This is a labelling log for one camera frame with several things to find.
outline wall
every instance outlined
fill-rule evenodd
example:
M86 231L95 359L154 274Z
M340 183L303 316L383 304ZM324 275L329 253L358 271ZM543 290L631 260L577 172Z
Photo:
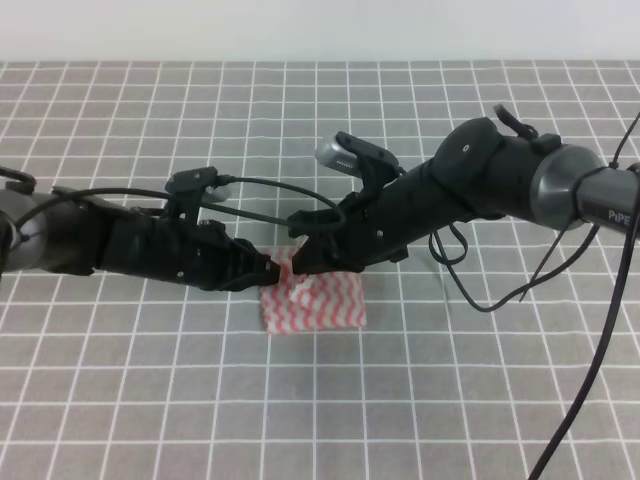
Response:
M0 0L0 59L640 58L637 0Z

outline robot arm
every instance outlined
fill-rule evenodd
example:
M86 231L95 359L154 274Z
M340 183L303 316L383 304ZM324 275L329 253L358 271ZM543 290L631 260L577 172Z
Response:
M361 177L364 189L340 203L348 218L341 229L309 236L293 259L294 271L360 272L397 262L406 258L407 244L476 218L511 215L555 230L591 222L626 231L637 191L633 172L602 168L591 150L565 145L555 134L538 136L503 108L497 112L517 136L501 135L488 118L469 120L406 174L387 150L342 132L326 139L318 161ZM291 218L335 220L327 210Z

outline gray grid mat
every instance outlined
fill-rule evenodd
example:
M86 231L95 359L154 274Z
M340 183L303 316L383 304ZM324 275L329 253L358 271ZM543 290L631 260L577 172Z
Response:
M211 164L340 199L358 186L317 167L324 134L385 145L409 169L501 101L608 159L640 110L639 81L640 62L618 61L0 63L0 164L43 190L162 189L170 172ZM252 185L230 204L313 207ZM256 245L289 243L214 217ZM471 249L458 270L484 301L522 284L554 238L511 220L461 228ZM585 374L621 244L603 232L570 274L481 315L422 241L363 274L366 329L272 338L255 289L5 275L0 478L524 478ZM632 272L604 373L546 478L640 475L639 262Z

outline white grid line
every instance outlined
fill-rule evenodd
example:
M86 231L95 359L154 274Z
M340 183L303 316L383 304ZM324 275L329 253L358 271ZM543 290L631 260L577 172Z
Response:
M540 81L540 74L538 72L537 67L535 67L535 66L534 66L534 72L536 74L536 78L538 78L538 81ZM544 90L542 92L542 95L544 96L545 99L547 98L547 94L544 92ZM515 102L514 102L514 112L515 112L516 117L519 117L518 107L515 105ZM556 125L556 121L553 118L553 116L551 117L551 119L553 121L553 124L554 124L556 130L558 130L558 127ZM522 263L523 271L527 271L527 267L526 267L526 263L525 263L525 259L524 259L524 254L522 252L522 247L520 246L520 239L519 239L519 236L518 236L518 230L516 229L515 223L512 222L511 226L512 226L512 229L513 229L514 238L516 239L516 244L518 245L518 254L519 254L519 257L520 257L520 262ZM527 283L529 283L529 280L530 280L529 272L526 272L525 275L526 275L526 281L527 281ZM536 299L535 299L535 288L530 289L527 292L527 295L531 296L531 302L533 304L533 309L534 309L534 312L535 312L535 315L536 315L536 321L538 322L538 328L540 329L540 333L541 333L541 336L542 336L542 342L544 344L545 353L547 355L547 358L549 359L549 369L550 369L550 372L551 372L551 378L553 380L553 386L554 386L554 388L556 390L556 394L558 395L558 400L560 402L560 409L562 410L562 416L564 417L567 414L567 408L566 408L565 404L562 401L562 393L560 391L560 384L558 382L558 375L557 375L556 370L555 370L554 365L553 365L553 358L551 356L551 349L549 348L549 342L547 341L546 332L544 330L544 326L542 324L542 320L540 319L540 312L538 310L538 305L537 305ZM580 462L578 460L578 453L576 451L576 447L575 447L575 443L574 443L575 439L574 439L574 436L573 436L573 432L571 430L569 430L569 432L567 434L567 438L568 438L569 448L571 449L571 455L572 455L573 461L574 461L574 463L576 465L576 471L578 473L578 479L582 480L583 479L582 467L581 467Z
M280 122L280 135L284 134L284 107L285 107L285 91L287 85L287 73L285 73L282 77L282 120ZM282 138L280 139L279 145L279 155L278 155L278 181L280 181L282 177ZM278 188L276 191L276 217L280 212L280 189ZM273 247L278 245L278 225L274 226L273 229ZM264 479L264 462L265 462L265 450L266 450L266 438L267 438L267 419L268 419L268 408L266 405L266 401L269 399L269 369L271 366L271 335L267 336L267 365L265 372L265 380L264 380L264 401L265 406L262 411L262 442L260 444L260 476L259 479Z
M573 85L573 80L571 78L570 72L568 71L568 67L567 67L566 62L564 62L564 66L565 66L565 68L567 70L567 74L569 75L569 81L571 82L571 86L573 87L574 91L576 91L575 86ZM589 116L587 115L587 111L585 110L584 105L580 101L580 97L578 97L578 104L580 105L580 108L582 109L582 113L585 116L585 119L587 121L587 124L589 125L589 129L591 130L591 133L594 135L594 139L595 139L596 145L598 147L600 156L601 156L601 158L604 158L604 150L602 149L602 147L600 145L600 142L598 141L598 139L595 136L595 132L593 130L593 126L591 125L591 120L589 120ZM565 254L564 254L564 249L562 247L560 247L559 251L560 251L560 256L562 257L562 261L565 261L566 258L565 258ZM578 294L577 294L577 291L576 291L576 288L575 288L575 285L574 285L574 282L573 282L572 275L573 274L571 272L569 272L569 283L571 284L571 290L573 292L573 295L574 295L575 299L578 300ZM581 316L581 319L583 321L584 329L588 330L588 326L587 326L587 322L586 322L586 319L585 319L585 316L584 316L584 312L583 312L582 306L579 303L578 303L578 310L580 311L580 316ZM595 344L594 344L593 338L591 336L589 336L588 340L589 340L589 345L591 347L591 351L593 353L595 353L596 348L595 348ZM605 393L607 395L607 399L611 400L611 398L612 398L611 397L611 391L609 389L609 385L608 385L608 382L607 382L607 379L606 379L606 375L604 375L602 369L599 372L599 376L602 379L602 384L604 385L604 390L605 390ZM624 441L624 435L622 434L622 429L620 427L620 421L618 419L618 413L616 412L616 409L613 407L612 403L610 403L609 406L610 406L610 409L611 409L611 414L613 416L613 421L614 421L618 436L619 436L621 441ZM626 463L627 463L627 468L629 469L629 473L631 474L631 478L633 480L635 480L636 479L636 474L635 474L635 471L634 471L634 468L633 468L633 462L631 461L631 456L629 454L629 450L627 449L625 443L622 443L622 450L624 452L624 457L625 457L625 460L626 460Z
M191 88L191 77L193 75L193 64L191 65L191 68L189 68L189 76L187 78L187 88L185 91L185 98L189 96L189 89ZM184 117L184 108L185 108L186 104L183 104L182 106L182 115L180 115L180 122L178 123L178 133L176 135L176 142L175 145L173 147L173 152L171 154L171 163L169 164L169 173L168 175L165 177L167 180L169 180L169 178L171 177L171 172L173 171L173 162L176 158L176 149L178 148L178 138L180 137L180 131L182 130L182 119ZM178 352L180 350L180 339L182 338L182 329L184 326L184 315L187 309L187 298L188 298L188 294L189 294L189 288L185 287L184 289L184 297L182 299L182 309L180 310L180 323L178 325L178 334L176 335L176 343L175 343L175 350L173 352L173 362L171 364L171 371L169 373L169 385L167 386L167 396L166 396L166 402L164 405L164 410L162 412L162 424L160 425L160 439L163 440L164 439L164 435L166 432L166 428L167 428L167 418L169 416L169 400L171 399L171 391L173 390L173 381L175 378L175 373L176 373L176 364L178 363ZM160 470L160 460L162 457L162 444L160 444L158 446L158 450L156 451L156 458L155 458L155 463L153 466L153 480L156 480L158 478L158 473Z
M153 95L155 96L155 92L157 91L157 85L158 85L158 81L160 80L160 71L158 70L157 75L156 75L156 88L154 89L154 93ZM149 110L147 111L147 120L145 120L144 125L142 127L142 132L144 134L147 125L148 125L148 117L149 117L149 113L151 111L151 104L149 104ZM132 172L135 171L136 169L136 165L138 163L138 158L140 155L140 149L142 148L142 139L140 139L140 142L138 143L138 149L136 151L136 155L134 157L134 161L133 161L133 167L131 169ZM136 310L136 318L135 321L133 323L133 331L137 331L138 330L138 323L140 322L140 314L142 312L142 305L143 305L143 299L145 296L145 293L147 291L147 285L149 284L149 282L147 281L147 279L145 279L142 282L142 291L140 292L140 298L138 299L138 307ZM118 414L120 413L120 402L122 401L122 394L124 393L124 386L125 383L127 381L127 372L129 369L129 363L131 361L131 355L133 353L133 345L134 345L134 341L135 341L135 336L132 335L131 336L131 340L129 340L129 346L127 348L127 357L125 359L124 362L124 366L122 368L122 377L120 379L120 385L118 387L118 396L117 396L117 402L116 402L116 406L113 410L113 417L111 419L111 426L109 427L109 437L108 437L108 441L107 441L107 446L105 448L104 451L104 456L102 459L102 465L100 467L100 477L99 480L104 480L106 472L107 472L107 465L109 463L109 454L111 452L111 445L113 444L113 436L115 434L115 430L116 430L116 424L118 421Z
M444 82L444 72L442 69L442 62L440 62L440 75L442 77L442 81ZM449 104L447 103L447 111L449 112L449 115L451 115L451 107L449 106ZM442 268L442 265L440 263L438 263L438 272L439 272L439 276L440 276L440 284L442 285L442 298L444 299L444 309L445 309L445 313L447 315L447 326L448 326L448 334L449 334L449 341L451 343L451 351L452 351L452 355L453 355L453 362L455 363L456 367L455 367L455 371L456 371L456 382L457 382L457 387L458 387L458 395L460 396L460 402L462 405L462 420L463 420L463 424L464 424L464 431L465 431L465 436L466 436L466 443L467 443L467 454L469 455L469 464L471 465L471 476L472 479L475 480L477 478L477 473L476 473L476 467L475 467L475 456L473 453L473 448L472 448L472 444L471 444L471 432L469 430L469 418L468 418L468 414L467 414L467 408L464 404L464 391L462 389L462 378L460 376L460 365L458 364L458 353L457 353L457 349L456 349L456 344L455 344L455 339L453 336L453 324L451 322L451 310L449 308L449 303L450 303L450 299L449 299L449 295L447 294L447 289L446 289L446 283L444 280L444 269Z
M98 72L97 68L94 69L93 75L92 75L92 80L95 78L97 72ZM86 107L86 102L82 104L81 111L83 111L85 107ZM76 121L74 123L73 133L75 133L75 131L78 128L79 119L80 119L80 117L78 117L78 119L76 119ZM32 144L31 148L33 148L33 145L35 145L35 141L36 141L36 139L34 138L34 143ZM69 140L69 142L67 143L67 145L65 147L65 153L69 151L70 146L71 146L71 140ZM58 177L58 175L60 175L60 170L61 169L62 169L62 163L60 163L60 165L58 166L58 170L56 172L56 178ZM58 293L60 291L60 286L61 285L62 285L62 275L59 275L57 280L56 280L56 286L55 286L55 290L53 292L52 302L55 301L55 299L57 298ZM52 311L53 311L53 303L51 303L49 305L49 307L47 308L47 313L45 314L45 320L44 320L44 324L42 326L41 335L38 337L38 340L37 340L37 343L36 343L36 348L35 348L35 350L33 352L33 358L31 360L31 365L30 365L29 370L27 371L27 375L25 377L24 385L23 385L22 390L20 392L20 403L24 400L25 395L27 393L27 387L28 387L29 382L31 380L31 375L33 373L33 367L35 366L35 363L36 363L36 360L38 358L38 355L40 354L40 348L41 348L42 342L44 340L44 332L46 331L47 325L49 324L49 320L51 318L51 312ZM87 337L85 337L85 340L83 341L83 349L86 347L86 342L87 342ZM77 375L78 375L78 373L76 372L74 374L74 379L77 377ZM64 413L63 413L62 421L60 423L60 428L59 428L59 431L58 431L58 436L57 436L58 440L60 440L62 438L62 429L64 427L64 422L66 420L66 415L67 415L68 409L69 409L68 405L65 406L65 410L64 410ZM16 406L16 409L15 409L15 411L13 413L13 418L11 420L11 425L9 427L9 431L8 431L7 437L6 437L8 440L11 439L11 436L13 434L13 430L14 430L16 424L17 424L17 420L18 420L18 417L20 415L20 411L21 411L21 405L19 404L18 406ZM5 446L5 448L2 450L2 456L0 457L0 468L2 467L2 463L3 463L5 455L6 455L6 450L7 449L6 449L6 446ZM48 471L47 471L47 478L50 478L51 472L53 471L53 466L54 466L54 463L55 463L55 458L56 458L56 455L57 455L57 451L58 451L58 447L55 446L54 449L53 449L52 455L51 455L51 459L50 459L50 463L49 463L49 467L48 467Z
M130 69L127 69L126 74L125 74L125 78L126 78L126 75L129 74L129 71L130 71ZM96 70L94 71L92 80L95 80L97 73L98 73L98 68L96 68ZM124 87L122 87L120 89L120 95L122 95L123 91L124 91ZM85 103L83 105L83 110L86 107L86 98L87 97L85 97ZM76 124L74 126L74 131L78 128L78 124L79 124L79 122L76 121ZM108 131L111 131L112 126L113 126L113 117L111 118L111 121L109 122ZM98 173L98 169L99 169L99 166L100 166L100 161L102 160L102 155L104 154L104 149L105 149L106 143L107 142L106 142L106 138L105 138L105 140L102 143L102 150L100 151L100 156L98 158L98 162L96 162L96 166L95 166L95 169L93 171L93 177L91 179L90 187L93 187L93 183L95 182L95 178L96 178L96 175ZM91 327L93 326L93 322L95 320L96 311L98 309L98 302L100 300L100 295L102 293L102 288L104 286L105 278L106 277L104 275L102 275L100 277L100 284L98 286L98 291L96 292L95 303L91 308L91 317L89 318L89 324L87 326L87 331L84 334L84 338L83 338L83 341L82 341L82 348L80 350L80 355L78 356L78 361L77 361L77 364L76 364L76 371L75 371L75 373L73 375L71 388L69 389L69 395L67 397L67 402L65 404L64 412L62 414L62 420L60 422L60 428L58 429L58 438L57 438L57 441L56 441L56 445L55 445L53 453L51 455L51 461L49 463L49 469L47 471L47 480L50 480L51 476L53 475L53 470L54 470L54 467L55 467L56 458L57 458L58 451L59 451L59 448L60 448L60 442L62 441L62 436L64 434L64 430L66 428L67 419L68 419L68 416L69 416L69 409L70 409L70 406L71 406L71 401L73 400L73 395L75 393L76 385L78 383L78 377L80 375L80 370L77 367L82 365L82 362L84 360L84 355L85 355L85 352L87 350L87 344L88 344L89 338L90 338L89 337L89 333L91 332Z
M346 75L347 83L347 122L349 125L349 131L352 131L352 119L351 119L351 88L349 85L349 75ZM351 178L351 189L355 191L355 181ZM360 390L361 390L361 405L362 405L362 437L365 440L364 444L364 478L369 480L369 428L367 425L367 404L366 404L366 391L364 382L364 343L362 342L362 328L358 329L358 349L360 359Z
M380 98L383 98L383 91L382 91L382 75L380 73L380 62L378 62L378 82L379 82L379 88L380 88ZM386 128L386 122L384 119L384 106L382 107L382 134L383 134L383 138L384 138L384 148L388 148L388 141L387 141L387 128ZM422 150L422 145L420 145L420 153L422 155L424 155L424 152ZM404 350L405 350L405 356L407 359L407 377L409 379L409 395L411 398L411 417L413 420L413 435L414 438L416 440L416 460L417 460L417 466L418 466L418 478L419 480L423 480L424 475L422 472L422 455L420 452L420 444L418 443L419 440L419 433L418 433L418 419L417 419L417 415L416 415L416 405L414 400L414 395L413 395L413 375L411 374L411 357L409 355L409 339L407 338L407 319L406 319L406 315L405 315L405 311L404 311L404 297L403 297L403 293L402 293L402 275L400 274L400 265L398 263L396 263L396 273L398 275L398 291L400 294L400 314L402 317L402 326L403 326L403 330L404 330Z
M255 63L253 64L253 71L251 73L251 81L252 83L255 81L256 78L256 69L255 69ZM220 73L220 80L222 81L222 78L224 76L224 68L222 69L221 73ZM249 106L249 118L251 118L251 105ZM247 153L247 145L249 143L249 126L247 125L247 131L245 134L245 143L244 143L244 151L245 154ZM209 147L209 155L211 155L211 148L213 146L213 135L211 136L211 145ZM242 160L242 176L244 176L244 172L246 169L246 157ZM241 202L242 202L242 188L244 187L244 183L240 184L240 199L238 200L238 208L241 207ZM236 219L236 233L238 231L238 227L239 227L239 223L238 221L240 220L240 217L238 217ZM222 403L220 400L220 388L222 386L222 375L223 375L223 365L224 365L224 355L226 353L227 350L227 335L229 334L229 313L231 310L231 292L229 292L229 294L227 295L227 300L226 300L226 308L225 308L225 314L224 314L224 330L223 330L223 334L222 334L222 348L220 349L220 366L218 367L218 378L217 378L217 384L216 384L216 396L215 396L215 406L213 408L213 423L211 425L211 444L209 445L209 458L207 461L207 473L206 473L206 478L212 478L212 469L213 469L213 455L214 455L214 443L216 442L216 428L218 425L218 412L219 412L219 408L220 408L220 404Z

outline red and white cloth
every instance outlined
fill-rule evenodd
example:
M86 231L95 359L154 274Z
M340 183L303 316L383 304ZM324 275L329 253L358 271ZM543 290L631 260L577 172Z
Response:
M360 275L330 272L294 275L295 247L274 249L271 257L281 267L280 282L260 288L260 303L269 333L363 327L367 316Z

